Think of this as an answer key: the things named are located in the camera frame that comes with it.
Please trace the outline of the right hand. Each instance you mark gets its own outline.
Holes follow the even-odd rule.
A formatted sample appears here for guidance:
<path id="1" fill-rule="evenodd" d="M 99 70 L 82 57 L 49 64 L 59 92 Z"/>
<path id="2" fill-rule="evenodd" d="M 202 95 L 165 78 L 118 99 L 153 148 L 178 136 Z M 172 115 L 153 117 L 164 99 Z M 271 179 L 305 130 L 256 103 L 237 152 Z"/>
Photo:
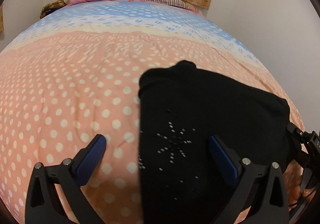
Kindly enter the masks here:
<path id="1" fill-rule="evenodd" d="M 301 190 L 302 172 L 303 168 L 296 161 L 292 161 L 283 173 L 289 208 L 295 207 L 300 197 L 310 202 L 314 196 L 313 188 Z"/>

